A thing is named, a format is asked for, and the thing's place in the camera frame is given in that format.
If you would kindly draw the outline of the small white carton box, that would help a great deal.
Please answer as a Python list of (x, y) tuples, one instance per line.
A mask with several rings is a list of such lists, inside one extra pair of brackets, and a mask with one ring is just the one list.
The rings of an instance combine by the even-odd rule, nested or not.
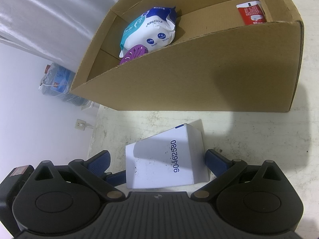
[(125, 147), (129, 189), (159, 189), (209, 181), (202, 132), (183, 123)]

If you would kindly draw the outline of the purple round air freshener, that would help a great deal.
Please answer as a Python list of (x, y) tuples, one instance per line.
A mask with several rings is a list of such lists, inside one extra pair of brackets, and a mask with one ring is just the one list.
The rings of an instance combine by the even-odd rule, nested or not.
[(142, 44), (137, 44), (130, 49), (121, 48), (121, 52), (119, 55), (119, 57), (121, 58), (121, 61), (119, 64), (122, 65), (126, 62), (132, 61), (133, 59), (141, 57), (147, 54), (148, 52), (149, 52), (148, 49)]

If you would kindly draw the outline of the blue white wet wipes pack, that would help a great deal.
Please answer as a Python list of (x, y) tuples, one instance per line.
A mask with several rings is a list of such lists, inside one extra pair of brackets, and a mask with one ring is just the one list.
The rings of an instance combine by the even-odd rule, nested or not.
[(144, 12), (124, 29), (119, 57), (123, 58), (136, 45), (143, 45), (151, 52), (171, 44), (175, 38), (176, 17), (174, 7), (153, 7)]

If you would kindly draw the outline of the red toothpaste tube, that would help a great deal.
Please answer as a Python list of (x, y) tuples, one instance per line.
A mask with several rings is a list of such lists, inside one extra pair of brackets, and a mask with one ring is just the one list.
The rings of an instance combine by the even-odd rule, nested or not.
[(245, 25), (265, 23), (265, 18), (260, 1), (250, 1), (236, 5)]

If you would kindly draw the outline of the white water dispenser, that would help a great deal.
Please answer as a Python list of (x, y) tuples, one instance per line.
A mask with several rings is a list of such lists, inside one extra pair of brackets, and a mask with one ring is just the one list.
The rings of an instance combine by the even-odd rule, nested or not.
[(94, 101), (89, 100), (85, 105), (81, 106), (81, 110), (91, 110), (91, 109), (99, 109), (100, 104), (95, 103)]

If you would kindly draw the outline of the blue water jug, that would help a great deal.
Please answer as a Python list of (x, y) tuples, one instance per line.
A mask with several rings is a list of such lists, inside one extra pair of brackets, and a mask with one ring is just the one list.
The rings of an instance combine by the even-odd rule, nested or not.
[(58, 98), (75, 106), (84, 106), (87, 99), (70, 92), (75, 73), (56, 63), (46, 66), (45, 75), (40, 81), (39, 90), (45, 96)]

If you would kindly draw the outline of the brown cardboard box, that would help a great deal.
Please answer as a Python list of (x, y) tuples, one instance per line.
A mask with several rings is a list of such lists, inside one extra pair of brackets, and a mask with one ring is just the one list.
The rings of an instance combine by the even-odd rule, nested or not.
[[(265, 23), (236, 7), (260, 1)], [(153, 7), (174, 7), (176, 36), (120, 65), (124, 29)], [(93, 36), (71, 86), (121, 111), (288, 112), (302, 62), (304, 25), (292, 0), (119, 0)]]

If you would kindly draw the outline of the white curtain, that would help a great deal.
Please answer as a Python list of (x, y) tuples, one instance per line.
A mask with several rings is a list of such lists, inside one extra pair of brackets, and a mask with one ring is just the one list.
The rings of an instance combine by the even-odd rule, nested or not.
[(1, 42), (77, 71), (118, 0), (1, 0)]

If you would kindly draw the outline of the white wall socket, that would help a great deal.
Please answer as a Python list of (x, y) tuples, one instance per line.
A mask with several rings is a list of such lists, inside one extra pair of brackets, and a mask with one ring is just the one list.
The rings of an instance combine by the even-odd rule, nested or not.
[(91, 124), (85, 122), (84, 120), (77, 119), (75, 123), (75, 128), (81, 131), (85, 131), (86, 129), (93, 129), (94, 127)]

